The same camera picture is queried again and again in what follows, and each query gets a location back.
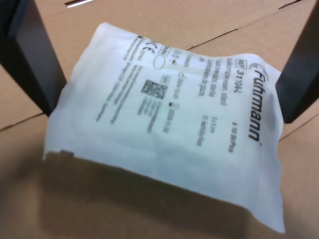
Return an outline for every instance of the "cardboard seam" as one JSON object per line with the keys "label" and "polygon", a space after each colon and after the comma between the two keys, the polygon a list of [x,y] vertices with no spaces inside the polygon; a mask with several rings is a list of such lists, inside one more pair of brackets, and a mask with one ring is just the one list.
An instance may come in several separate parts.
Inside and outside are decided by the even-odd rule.
{"label": "cardboard seam", "polygon": [[283,9],[283,8],[285,8],[285,7],[287,7],[287,6],[290,6],[290,5],[292,5],[292,4],[298,3],[299,1],[302,1],[302,0],[296,0],[296,1],[293,1],[293,2],[291,2],[291,3],[285,4],[285,5],[281,6],[280,8],[278,8],[278,10]]}
{"label": "cardboard seam", "polygon": [[33,116],[30,116],[30,117],[28,117],[28,118],[25,118],[25,119],[23,119],[23,120],[21,120],[21,121],[18,121],[17,123],[7,125],[7,126],[5,126],[5,127],[3,127],[3,128],[0,128],[0,133],[3,132],[3,131],[5,131],[5,130],[7,130],[7,129],[10,129],[10,128],[12,128],[12,127],[15,127],[15,126],[18,125],[18,124],[24,123],[24,122],[26,122],[26,121],[28,121],[28,120],[31,120],[31,119],[33,119],[33,118],[35,118],[35,117],[42,116],[42,115],[44,115],[43,112],[38,113],[38,114],[33,115]]}
{"label": "cardboard seam", "polygon": [[205,42],[202,42],[202,43],[200,43],[200,44],[198,44],[198,45],[191,46],[190,48],[187,49],[187,51],[189,51],[189,50],[191,50],[191,49],[194,49],[194,48],[196,48],[197,46],[201,46],[201,45],[203,45],[203,44],[205,44],[205,43],[208,43],[208,42],[210,42],[210,41],[212,41],[212,40],[215,40],[215,39],[217,39],[217,38],[219,38],[219,37],[222,37],[222,36],[224,36],[224,35],[227,35],[227,34],[229,34],[229,33],[232,33],[232,32],[234,32],[234,31],[237,31],[237,30],[238,30],[238,28],[233,29],[233,30],[228,31],[228,32],[226,32],[226,33],[223,33],[223,34],[221,34],[221,35],[219,35],[219,36],[216,36],[216,37],[214,37],[214,38],[212,38],[212,39],[210,39],[210,40],[207,40],[207,41],[205,41]]}

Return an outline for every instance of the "printed symbol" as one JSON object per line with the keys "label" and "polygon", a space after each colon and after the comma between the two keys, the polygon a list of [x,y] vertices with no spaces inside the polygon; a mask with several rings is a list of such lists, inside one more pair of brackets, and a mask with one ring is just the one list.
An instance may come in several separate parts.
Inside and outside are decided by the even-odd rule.
{"label": "printed symbol", "polygon": [[267,73],[267,71],[265,70],[265,68],[264,68],[262,65],[260,65],[259,63],[252,63],[252,64],[250,64],[249,69],[251,69],[252,67],[258,69],[258,66],[263,70],[263,73],[265,74],[265,76],[267,76],[267,81],[268,81],[268,80],[269,80],[268,73]]}
{"label": "printed symbol", "polygon": [[161,82],[162,84],[168,85],[169,82],[170,82],[170,76],[168,76],[168,75],[163,75],[163,76],[161,77],[161,79],[160,79],[160,82]]}
{"label": "printed symbol", "polygon": [[235,59],[235,67],[243,70],[247,70],[247,60],[246,59]]}

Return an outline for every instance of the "sterile package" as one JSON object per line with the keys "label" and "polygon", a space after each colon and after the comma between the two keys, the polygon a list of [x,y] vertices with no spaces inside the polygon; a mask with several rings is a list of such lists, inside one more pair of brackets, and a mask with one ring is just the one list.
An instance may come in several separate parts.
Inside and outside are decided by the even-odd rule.
{"label": "sterile package", "polygon": [[101,24],[49,118],[45,153],[122,168],[248,209],[283,233],[280,72]]}

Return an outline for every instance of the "white paper pouch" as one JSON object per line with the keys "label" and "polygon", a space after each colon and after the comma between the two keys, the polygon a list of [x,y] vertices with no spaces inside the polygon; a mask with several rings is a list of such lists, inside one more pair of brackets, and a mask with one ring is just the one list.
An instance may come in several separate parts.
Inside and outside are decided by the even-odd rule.
{"label": "white paper pouch", "polygon": [[101,24],[49,119],[45,152],[123,168],[248,209],[283,233],[280,72]]}

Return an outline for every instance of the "brown cardboard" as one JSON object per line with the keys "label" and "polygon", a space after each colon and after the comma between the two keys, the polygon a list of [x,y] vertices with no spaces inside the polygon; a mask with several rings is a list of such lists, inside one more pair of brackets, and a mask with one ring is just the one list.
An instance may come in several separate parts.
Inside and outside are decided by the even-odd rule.
{"label": "brown cardboard", "polygon": [[[204,43],[192,51],[212,56],[254,53],[282,71],[315,2],[315,0],[303,0],[295,3],[237,31]],[[319,101],[292,124],[286,124],[282,137],[317,114],[319,114]]]}
{"label": "brown cardboard", "polygon": [[29,165],[1,187],[2,239],[319,237],[319,116],[279,144],[285,235],[258,223],[242,208],[119,169],[69,155],[52,154],[42,162],[46,124],[46,117],[40,116],[0,134],[1,150],[7,149],[0,161]]}
{"label": "brown cardboard", "polygon": [[[67,78],[98,24],[108,21],[166,45],[188,49],[242,27],[292,0],[94,0],[67,8],[64,0],[36,0]],[[0,129],[41,113],[0,69]]]}

